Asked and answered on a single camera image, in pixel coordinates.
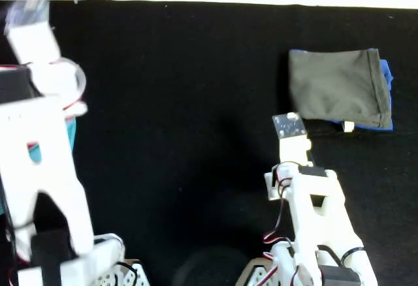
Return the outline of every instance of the gray fabric pouch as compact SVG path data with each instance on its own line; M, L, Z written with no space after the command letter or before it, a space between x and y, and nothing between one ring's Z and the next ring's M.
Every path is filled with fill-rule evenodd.
M293 103L303 118L390 127L389 92L378 50L292 50L289 74Z

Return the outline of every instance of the teal fabric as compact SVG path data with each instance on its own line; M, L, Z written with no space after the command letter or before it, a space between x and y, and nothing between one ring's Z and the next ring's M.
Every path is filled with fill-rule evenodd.
M70 140L71 149L74 148L74 140L76 137L76 120L67 122L68 138ZM29 155L34 162L40 161L40 151L38 146L34 146L30 149ZM4 213L3 203L0 201L0 215Z

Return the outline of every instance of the blue fabric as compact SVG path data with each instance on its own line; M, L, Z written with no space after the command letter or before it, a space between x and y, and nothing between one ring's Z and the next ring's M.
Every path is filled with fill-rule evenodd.
M391 90L392 90L392 80L393 80L393 75L391 73L391 70L389 68L389 63L385 60L385 59L381 59L380 60L380 68L381 68L381 72L385 77L386 80L386 84L387 84L387 90L389 92L389 106L392 110L392 95L391 95ZM364 128L364 129L372 129L374 131L393 131L393 122L391 120L391 125L388 128L377 128L377 127L369 127L369 126L362 126L362 125L355 125L358 128Z
M67 132L68 138L70 140L71 149L74 148L74 140L76 136L76 120L73 119L72 121L67 122ZM29 156L34 162L40 161L40 151L39 146L34 146L29 151ZM0 215L4 213L3 210L3 203L0 201Z

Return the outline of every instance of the black table surface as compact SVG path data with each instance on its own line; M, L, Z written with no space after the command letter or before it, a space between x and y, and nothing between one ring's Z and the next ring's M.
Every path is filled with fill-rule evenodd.
M119 234L152 285L175 285L199 254L210 265L188 285L234 285L267 250L278 203L263 173L278 160L271 115L291 110L288 50L379 48L394 132L307 128L379 284L417 283L418 11L92 0L50 14L63 56L88 77L74 158L95 232ZM5 39L0 50L15 63Z

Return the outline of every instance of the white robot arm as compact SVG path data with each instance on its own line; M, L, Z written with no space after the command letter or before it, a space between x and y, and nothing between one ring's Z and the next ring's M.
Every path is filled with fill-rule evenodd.
M17 272L18 278L10 277L10 284L95 285L124 260L125 248L114 234L94 237L72 159L66 119L87 111L80 101L86 77L78 65L61 57L47 2L15 2L8 10L5 34L20 66L0 68L0 84L9 82L0 85L8 88L0 98L0 190L15 262L31 264ZM39 161L29 155L34 144ZM59 208L67 232L37 232L33 214L39 193Z
M345 197L333 170L308 159L311 142L296 113L274 116L280 140L281 163L265 174L270 200L288 201L295 241L275 237L265 257L272 269L252 285L377 286L375 274L361 239L354 233L344 206Z

